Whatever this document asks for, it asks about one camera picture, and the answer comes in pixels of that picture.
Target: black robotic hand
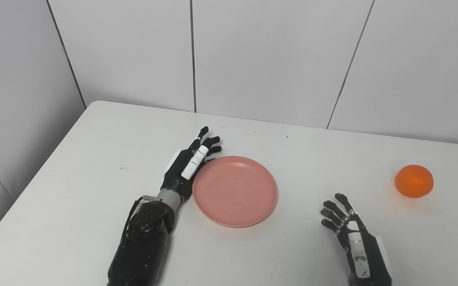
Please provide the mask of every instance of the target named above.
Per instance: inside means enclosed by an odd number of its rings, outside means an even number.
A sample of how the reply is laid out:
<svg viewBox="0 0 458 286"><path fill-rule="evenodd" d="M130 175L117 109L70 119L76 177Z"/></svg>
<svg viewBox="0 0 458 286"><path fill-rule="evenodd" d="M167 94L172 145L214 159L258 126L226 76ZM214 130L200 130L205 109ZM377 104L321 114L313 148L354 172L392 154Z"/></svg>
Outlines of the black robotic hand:
<svg viewBox="0 0 458 286"><path fill-rule="evenodd" d="M134 202L109 268L107 286L155 285L174 229L175 211L191 196L192 181L206 158L222 150L214 146L219 137L202 141L208 130L202 128L192 144L177 153L158 196L144 195Z"/></svg>
<svg viewBox="0 0 458 286"><path fill-rule="evenodd" d="M348 214L336 203L325 201L321 214L328 219L323 219L321 223L335 232L347 252L347 261L351 268L349 285L391 286L389 261L380 237L369 233L345 195L337 193L335 198Z"/></svg>

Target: table surface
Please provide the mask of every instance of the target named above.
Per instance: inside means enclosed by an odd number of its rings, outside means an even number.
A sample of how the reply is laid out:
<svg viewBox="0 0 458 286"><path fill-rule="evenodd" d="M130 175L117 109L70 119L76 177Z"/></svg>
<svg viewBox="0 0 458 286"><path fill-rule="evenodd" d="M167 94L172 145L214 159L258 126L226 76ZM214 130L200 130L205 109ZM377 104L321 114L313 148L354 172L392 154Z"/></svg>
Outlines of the table surface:
<svg viewBox="0 0 458 286"><path fill-rule="evenodd" d="M344 251L320 224L336 192L382 236L395 286L458 284L458 145L99 101L0 222L0 285L105 285L133 201L158 194L171 156L204 125L221 155L269 169L278 204L255 226L227 228L185 203L160 285L346 285ZM432 172L431 194L397 192L408 164Z"/></svg>

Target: orange fruit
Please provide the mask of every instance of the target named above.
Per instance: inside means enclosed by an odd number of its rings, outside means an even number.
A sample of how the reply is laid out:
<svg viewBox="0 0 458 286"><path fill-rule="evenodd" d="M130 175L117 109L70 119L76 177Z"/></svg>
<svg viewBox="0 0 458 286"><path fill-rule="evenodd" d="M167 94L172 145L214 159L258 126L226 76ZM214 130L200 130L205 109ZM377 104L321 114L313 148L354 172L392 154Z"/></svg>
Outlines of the orange fruit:
<svg viewBox="0 0 458 286"><path fill-rule="evenodd" d="M427 168L408 165L398 172L395 185L398 191L407 197L423 197L434 187L434 178Z"/></svg>

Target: pink plate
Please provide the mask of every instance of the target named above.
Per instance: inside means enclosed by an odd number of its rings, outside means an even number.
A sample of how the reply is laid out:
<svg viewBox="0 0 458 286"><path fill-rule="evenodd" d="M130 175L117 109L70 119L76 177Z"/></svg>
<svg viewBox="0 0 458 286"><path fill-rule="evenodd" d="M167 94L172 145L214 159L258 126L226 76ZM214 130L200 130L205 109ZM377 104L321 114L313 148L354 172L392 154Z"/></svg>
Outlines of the pink plate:
<svg viewBox="0 0 458 286"><path fill-rule="evenodd" d="M206 164L196 176L193 196L209 219L223 226L252 226L273 211L277 184L254 160L227 156Z"/></svg>

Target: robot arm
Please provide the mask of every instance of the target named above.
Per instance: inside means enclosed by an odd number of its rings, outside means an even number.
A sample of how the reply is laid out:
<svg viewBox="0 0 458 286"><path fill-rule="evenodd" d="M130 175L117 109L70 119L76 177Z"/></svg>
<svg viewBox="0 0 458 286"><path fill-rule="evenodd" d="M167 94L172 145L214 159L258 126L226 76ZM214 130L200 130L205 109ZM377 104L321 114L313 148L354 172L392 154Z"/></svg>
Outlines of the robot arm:
<svg viewBox="0 0 458 286"><path fill-rule="evenodd" d="M208 130L202 128L192 144L178 153L158 196L144 195L134 202L109 268L107 286L155 285L174 229L175 211L190 198L193 178L206 164L206 157L222 150L213 146L220 142L219 137L202 142Z"/></svg>
<svg viewBox="0 0 458 286"><path fill-rule="evenodd" d="M335 198L344 206L347 215L336 203L325 201L321 214L327 219L321 223L337 235L347 252L351 268L349 286L391 286L389 261L380 237L370 234L345 195L337 193Z"/></svg>

